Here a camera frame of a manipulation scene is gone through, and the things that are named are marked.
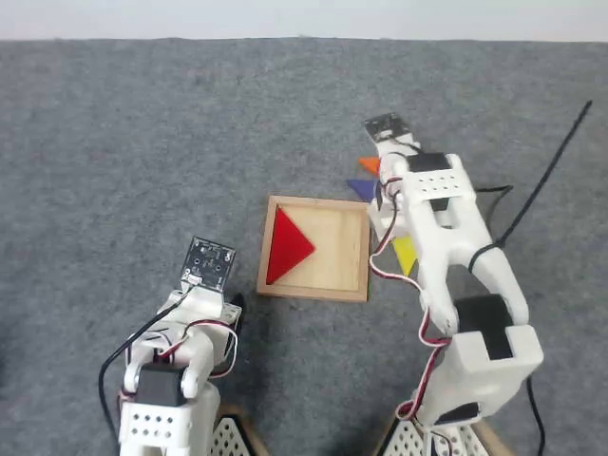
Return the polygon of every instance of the white perforated base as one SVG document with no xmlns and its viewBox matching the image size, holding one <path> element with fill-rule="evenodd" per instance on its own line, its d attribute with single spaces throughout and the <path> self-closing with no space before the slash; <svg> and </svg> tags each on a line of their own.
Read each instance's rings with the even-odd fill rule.
<svg viewBox="0 0 608 456">
<path fill-rule="evenodd" d="M 211 456 L 254 456 L 247 449 L 234 418 L 230 417 L 219 420 L 213 433 L 213 443 L 209 454 Z"/>
<path fill-rule="evenodd" d="M 123 403 L 121 443 L 145 447 L 188 446 L 192 408 Z"/>
<path fill-rule="evenodd" d="M 489 456 L 471 426 L 448 427 L 438 431 L 451 442 L 452 456 Z M 446 439 L 433 434 L 435 449 L 439 456 L 449 456 Z M 390 436 L 389 444 L 381 456 L 423 456 L 425 443 L 410 421 L 397 425 Z"/>
</svg>

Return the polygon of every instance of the wooden frame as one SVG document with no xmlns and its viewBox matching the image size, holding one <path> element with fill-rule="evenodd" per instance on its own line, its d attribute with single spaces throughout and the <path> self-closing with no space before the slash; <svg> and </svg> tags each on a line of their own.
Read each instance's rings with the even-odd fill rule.
<svg viewBox="0 0 608 456">
<path fill-rule="evenodd" d="M 268 285 L 266 273 L 277 206 L 315 244 L 315 251 L 285 276 Z M 261 295 L 367 301 L 370 254 L 367 206 L 365 202 L 270 196 L 257 273 L 257 292 Z"/>
</svg>

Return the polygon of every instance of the white robotic arm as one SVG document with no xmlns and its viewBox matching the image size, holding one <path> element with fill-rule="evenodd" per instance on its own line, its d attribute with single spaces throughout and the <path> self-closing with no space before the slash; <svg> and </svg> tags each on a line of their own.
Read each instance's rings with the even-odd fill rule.
<svg viewBox="0 0 608 456">
<path fill-rule="evenodd" d="M 452 299 L 448 267 L 468 266 L 492 242 L 460 159 L 424 153 L 394 114 L 371 119 L 366 128 L 381 159 L 382 191 L 370 204 L 370 220 L 382 238 L 391 226 L 394 198 L 390 236 L 412 237 L 420 304 L 449 337 L 414 418 L 429 429 L 474 423 L 506 403 L 542 361 L 525 298 L 504 252 L 492 249 L 472 270 L 487 294 Z"/>
<path fill-rule="evenodd" d="M 229 251 L 195 238 L 186 263 L 196 266 L 184 265 L 182 290 L 172 292 L 159 313 L 182 302 L 127 352 L 121 455 L 209 454 L 219 392 L 208 380 L 232 369 L 238 347 L 235 328 L 241 307 L 224 302 L 221 291 L 233 260 L 232 254 L 224 257 Z M 216 273 L 212 286 L 209 272 Z M 214 373 L 224 364 L 229 367 Z"/>
</svg>

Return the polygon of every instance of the red tangram piece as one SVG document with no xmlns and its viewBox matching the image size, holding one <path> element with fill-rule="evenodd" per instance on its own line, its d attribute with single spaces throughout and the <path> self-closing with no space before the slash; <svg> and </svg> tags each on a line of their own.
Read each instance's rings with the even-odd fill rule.
<svg viewBox="0 0 608 456">
<path fill-rule="evenodd" d="M 277 206 L 275 228 L 266 271 L 266 284 L 272 285 L 314 252 L 314 246 Z"/>
<path fill-rule="evenodd" d="M 380 173 L 380 159 L 378 157 L 361 157 L 357 161 L 374 176 L 377 177 Z"/>
</svg>

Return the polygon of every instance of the carpet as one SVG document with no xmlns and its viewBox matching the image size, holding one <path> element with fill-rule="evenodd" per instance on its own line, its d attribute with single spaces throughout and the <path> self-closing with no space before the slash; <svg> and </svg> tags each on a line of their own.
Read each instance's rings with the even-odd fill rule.
<svg viewBox="0 0 608 456">
<path fill-rule="evenodd" d="M 608 45 L 0 43 L 0 453 L 110 454 L 98 369 L 177 286 L 197 235 L 237 249 L 228 295 L 249 305 L 222 400 L 276 456 L 370 454 L 428 356 L 417 297 L 377 277 L 363 304 L 257 296 L 268 195 L 354 200 L 345 180 L 374 154 L 361 123 L 396 111 L 476 184 L 515 186 L 501 232 L 588 99 L 505 249 L 544 350 L 534 380 L 557 456 L 605 446 Z M 524 389 L 490 423 L 536 454 Z"/>
</svg>

